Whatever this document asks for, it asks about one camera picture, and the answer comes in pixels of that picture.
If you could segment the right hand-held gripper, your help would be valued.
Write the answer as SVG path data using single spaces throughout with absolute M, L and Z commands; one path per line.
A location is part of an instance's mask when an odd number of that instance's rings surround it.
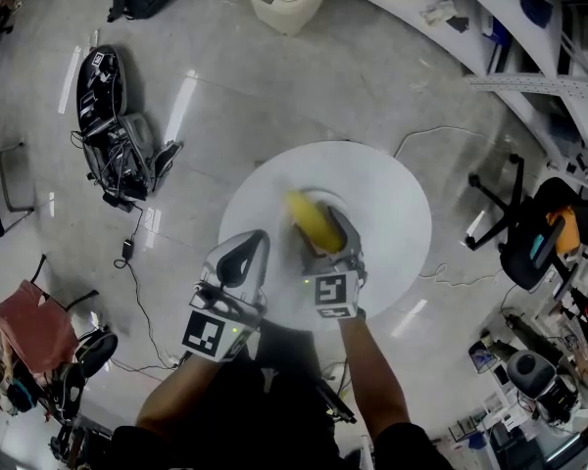
M 324 250 L 334 257 L 323 256 L 303 228 L 294 224 L 302 241 L 301 258 L 309 261 L 304 267 L 304 280 L 313 288 L 314 307 L 322 319 L 354 318 L 361 314 L 360 292 L 368 280 L 361 236 L 334 206 L 326 208 L 326 221 L 329 237 Z

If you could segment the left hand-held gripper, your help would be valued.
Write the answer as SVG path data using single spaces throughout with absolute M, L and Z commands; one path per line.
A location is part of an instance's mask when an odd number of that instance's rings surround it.
M 213 362 L 229 362 L 258 330 L 268 310 L 263 285 L 270 256 L 266 231 L 239 233 L 220 245 L 218 264 L 205 262 L 194 285 L 182 343 Z

